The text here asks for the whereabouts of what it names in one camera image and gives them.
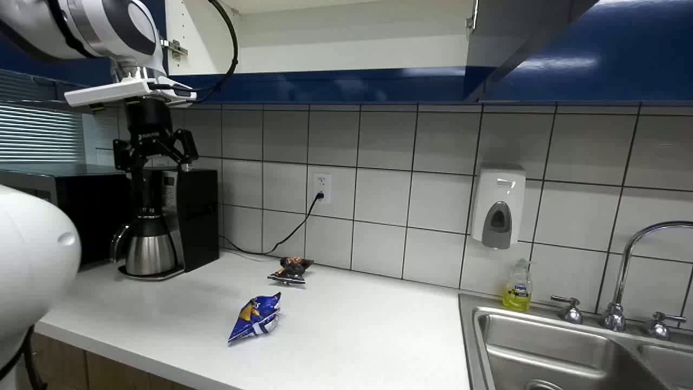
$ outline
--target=electrical outlet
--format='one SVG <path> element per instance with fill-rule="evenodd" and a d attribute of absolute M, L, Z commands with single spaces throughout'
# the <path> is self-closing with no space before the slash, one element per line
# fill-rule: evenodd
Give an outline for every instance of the electrical outlet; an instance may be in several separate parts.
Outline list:
<path fill-rule="evenodd" d="M 321 203 L 331 203 L 331 175 L 328 174 L 313 174 L 311 175 L 311 195 L 322 192 L 325 196 Z"/>

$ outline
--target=cable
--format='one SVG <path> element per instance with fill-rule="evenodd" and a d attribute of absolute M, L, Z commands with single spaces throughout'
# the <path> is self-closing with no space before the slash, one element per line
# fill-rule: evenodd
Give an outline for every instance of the cable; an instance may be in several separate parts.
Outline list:
<path fill-rule="evenodd" d="M 219 11 L 221 20 L 230 27 L 234 59 L 232 59 L 230 68 L 211 85 L 211 89 L 198 101 L 208 101 L 221 87 L 224 87 L 234 77 L 235 67 L 239 67 L 239 35 L 235 35 L 234 22 L 232 22 L 230 13 L 219 5 L 219 0 L 209 0 L 209 5 Z"/>
<path fill-rule="evenodd" d="M 322 196 L 325 196 L 325 192 L 318 192 L 318 195 L 311 200 L 311 203 L 309 203 L 304 221 L 301 221 L 285 237 L 281 237 L 279 242 L 274 242 L 274 246 L 268 248 L 268 252 L 247 252 L 247 248 L 239 246 L 234 240 L 230 240 L 230 237 L 224 237 L 224 236 L 221 236 L 221 237 L 223 237 L 224 242 L 230 242 L 230 245 L 232 245 L 235 252 L 241 252 L 241 253 L 248 253 L 248 256 L 271 256 L 271 253 L 274 253 L 281 245 L 285 245 L 285 242 L 307 222 L 307 218 L 311 217 L 311 209 L 315 208 L 318 200 L 322 200 Z"/>

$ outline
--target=sink faucet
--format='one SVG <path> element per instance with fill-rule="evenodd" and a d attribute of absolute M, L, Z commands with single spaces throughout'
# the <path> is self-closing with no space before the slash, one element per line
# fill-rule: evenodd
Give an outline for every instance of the sink faucet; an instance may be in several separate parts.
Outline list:
<path fill-rule="evenodd" d="M 623 259 L 615 279 L 615 291 L 613 291 L 613 300 L 609 302 L 609 309 L 605 313 L 605 327 L 615 330 L 615 332 L 623 332 L 626 330 L 626 319 L 623 319 L 623 288 L 626 288 L 626 270 L 629 265 L 629 252 L 637 242 L 640 242 L 650 232 L 655 232 L 660 227 L 693 227 L 693 221 L 660 221 L 653 226 L 648 226 L 644 230 L 639 230 L 637 233 L 629 236 L 629 240 L 626 242 L 623 248 Z"/>

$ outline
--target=dish soap bottle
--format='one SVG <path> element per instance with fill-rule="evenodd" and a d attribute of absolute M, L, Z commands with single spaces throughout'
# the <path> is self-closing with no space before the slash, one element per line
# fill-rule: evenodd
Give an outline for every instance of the dish soap bottle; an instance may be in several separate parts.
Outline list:
<path fill-rule="evenodd" d="M 499 293 L 499 305 L 514 312 L 528 312 L 531 300 L 528 259 L 520 257 L 510 270 L 508 284 Z"/>

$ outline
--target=white robot body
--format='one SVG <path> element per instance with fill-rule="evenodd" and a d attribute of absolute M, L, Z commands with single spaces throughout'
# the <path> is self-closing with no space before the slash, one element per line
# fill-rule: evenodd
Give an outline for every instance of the white robot body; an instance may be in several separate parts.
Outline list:
<path fill-rule="evenodd" d="M 0 185 L 0 367 L 74 281 L 79 236 L 51 203 Z"/>

